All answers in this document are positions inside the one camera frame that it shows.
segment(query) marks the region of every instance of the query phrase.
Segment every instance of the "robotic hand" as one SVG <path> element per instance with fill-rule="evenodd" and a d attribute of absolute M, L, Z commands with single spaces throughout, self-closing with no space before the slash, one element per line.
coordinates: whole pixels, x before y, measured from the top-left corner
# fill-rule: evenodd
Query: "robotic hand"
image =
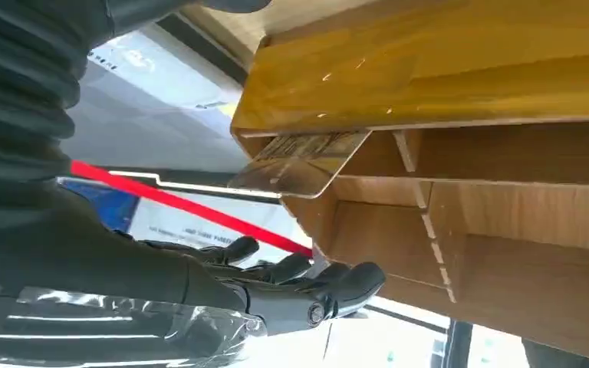
<path fill-rule="evenodd" d="M 160 241 L 145 241 L 153 248 L 179 252 L 205 262 L 207 271 L 236 291 L 247 313 L 259 316 L 270 334 L 316 327 L 321 321 L 343 317 L 363 307 L 385 282 L 373 263 L 354 268 L 333 263 L 315 278 L 301 277 L 310 268 L 308 259 L 292 254 L 277 264 L 242 270 L 232 264 L 258 250 L 258 243 L 242 237 L 227 248 L 194 249 Z"/>

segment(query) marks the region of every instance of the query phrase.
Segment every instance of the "wooden panel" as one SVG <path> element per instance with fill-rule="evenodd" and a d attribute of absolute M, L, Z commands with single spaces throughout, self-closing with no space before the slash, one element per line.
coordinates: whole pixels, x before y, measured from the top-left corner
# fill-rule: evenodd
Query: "wooden panel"
<path fill-rule="evenodd" d="M 443 2 L 446 0 L 379 0 L 369 2 L 306 25 L 275 33 L 273 34 L 273 42 L 274 44 L 284 44 L 343 28 L 359 28 L 373 21 L 390 17 L 392 14 L 411 12 L 417 8 L 428 8 Z"/>
<path fill-rule="evenodd" d="M 588 250 L 475 235 L 466 250 L 458 303 L 395 278 L 380 295 L 589 357 Z"/>
<path fill-rule="evenodd" d="M 589 185 L 589 123 L 427 130 L 414 175 Z"/>
<path fill-rule="evenodd" d="M 266 8 L 251 14 L 230 14 L 193 4 L 185 6 L 182 13 L 230 50 L 238 53 L 238 44 L 241 44 L 245 49 L 244 53 L 241 52 L 244 54 L 242 59 L 249 65 L 251 56 L 248 57 L 246 53 L 255 52 L 258 43 L 264 36 L 306 25 L 373 1 L 300 2 L 298 0 L 273 0 Z"/>
<path fill-rule="evenodd" d="M 408 172 L 416 171 L 416 163 L 421 149 L 422 130 L 394 130 L 392 134 L 397 142 L 400 156 Z"/>
<path fill-rule="evenodd" d="M 261 49 L 233 124 L 274 133 L 589 120 L 589 2 L 434 4 Z"/>
<path fill-rule="evenodd" d="M 372 261 L 388 274 L 443 287 L 419 209 L 340 202 L 334 230 L 330 258 Z"/>
<path fill-rule="evenodd" d="M 340 171 L 341 176 L 407 176 L 391 132 L 372 132 Z"/>
<path fill-rule="evenodd" d="M 331 236 L 337 197 L 332 190 L 325 190 L 315 199 L 297 197 L 281 197 L 281 204 L 290 212 L 292 217 L 313 238 L 318 247 L 325 253 L 331 247 Z"/>
<path fill-rule="evenodd" d="M 459 185 L 468 231 L 589 248 L 589 188 Z"/>
<path fill-rule="evenodd" d="M 407 178 L 338 176 L 333 180 L 332 186 L 331 190 L 342 201 L 415 206 L 415 188 L 419 185 L 416 180 Z"/>
<path fill-rule="evenodd" d="M 434 183 L 423 222 L 451 301 L 459 299 L 466 226 L 458 186 Z"/>

